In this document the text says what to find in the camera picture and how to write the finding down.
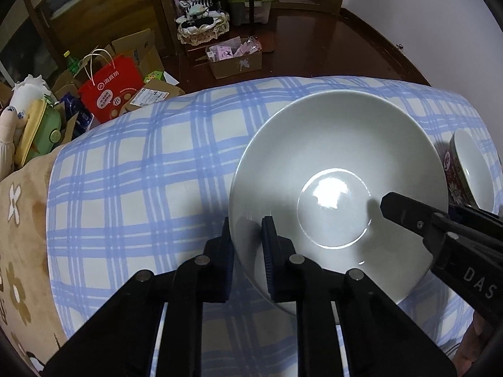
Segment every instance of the plastic bottle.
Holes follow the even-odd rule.
[[[82,61],[79,61],[76,57],[70,55],[70,51],[66,51],[64,53],[64,57],[66,58],[66,63],[68,64],[68,70],[72,75],[75,75],[82,64]]]

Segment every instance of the stuffed animal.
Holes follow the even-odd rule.
[[[9,106],[0,114],[0,181],[12,173],[14,160],[14,131],[18,122],[16,108]]]
[[[17,130],[14,134],[14,145],[18,145],[21,134],[27,122],[27,115],[34,100],[43,99],[44,95],[52,95],[42,76],[34,78],[28,75],[23,82],[19,82],[13,89],[10,105],[17,110]]]

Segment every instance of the white bowl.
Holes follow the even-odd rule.
[[[390,222],[390,191],[447,211],[442,163],[421,127],[378,96],[337,90],[289,104],[255,134],[232,181],[230,232],[251,282],[268,299],[260,223],[323,268],[362,269],[400,302],[429,269],[422,239]],[[295,313],[294,304],[280,307]]]
[[[471,193],[469,197],[474,199],[480,209],[492,211],[495,206],[495,194],[492,189],[491,172],[476,142],[468,132],[459,129],[454,133],[453,145],[464,179],[461,182],[466,181],[467,184],[465,191]]]

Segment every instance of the brown floor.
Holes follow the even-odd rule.
[[[208,63],[190,66],[185,55],[164,58],[165,69],[187,93],[276,76],[355,75],[417,82],[388,46],[351,17],[337,21],[320,12],[272,10],[269,23],[257,25],[257,34],[264,30],[275,35],[276,49],[263,53],[260,71],[217,80]],[[229,38],[236,35],[249,35],[248,26],[231,29]]]

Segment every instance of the blue plaid blanket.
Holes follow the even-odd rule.
[[[354,89],[409,113],[441,155],[464,128],[490,166],[495,210],[500,162],[475,109],[458,94],[359,77],[274,78],[177,97],[128,113],[65,146],[47,200],[54,302],[67,336],[139,269],[172,271],[220,235],[230,184],[260,126],[295,99]],[[204,376],[296,376],[295,319],[264,300],[236,263],[231,298],[204,307]],[[458,342],[472,311],[428,274],[401,308],[441,347]]]

